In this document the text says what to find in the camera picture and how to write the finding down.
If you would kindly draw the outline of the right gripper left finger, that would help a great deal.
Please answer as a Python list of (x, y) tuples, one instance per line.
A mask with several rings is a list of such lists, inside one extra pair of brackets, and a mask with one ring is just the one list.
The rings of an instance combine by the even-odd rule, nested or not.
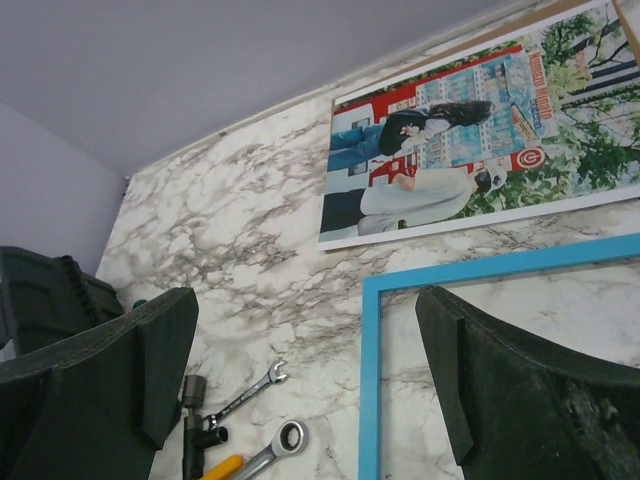
[(176, 423), (199, 307), (173, 288), (1, 365), (4, 479), (146, 479)]

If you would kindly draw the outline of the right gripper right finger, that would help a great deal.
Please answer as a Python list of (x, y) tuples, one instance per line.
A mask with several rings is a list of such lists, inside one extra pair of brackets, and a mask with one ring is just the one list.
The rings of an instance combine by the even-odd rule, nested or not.
[(440, 286), (420, 334), (467, 479), (636, 479), (639, 371), (506, 323)]

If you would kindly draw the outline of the blue picture frame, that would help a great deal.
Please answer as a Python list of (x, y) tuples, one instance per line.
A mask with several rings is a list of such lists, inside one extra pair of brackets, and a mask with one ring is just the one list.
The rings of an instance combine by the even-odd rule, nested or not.
[(430, 284), (614, 262), (639, 255), (637, 233), (370, 276), (363, 280), (358, 477), (378, 479), (381, 457), (381, 295)]

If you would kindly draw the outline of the colourful printed photo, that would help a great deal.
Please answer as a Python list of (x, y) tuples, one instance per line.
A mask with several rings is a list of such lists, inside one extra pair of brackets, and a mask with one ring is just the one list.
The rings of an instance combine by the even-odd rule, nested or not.
[(320, 249), (637, 198), (634, 17), (567, 3), (337, 99)]

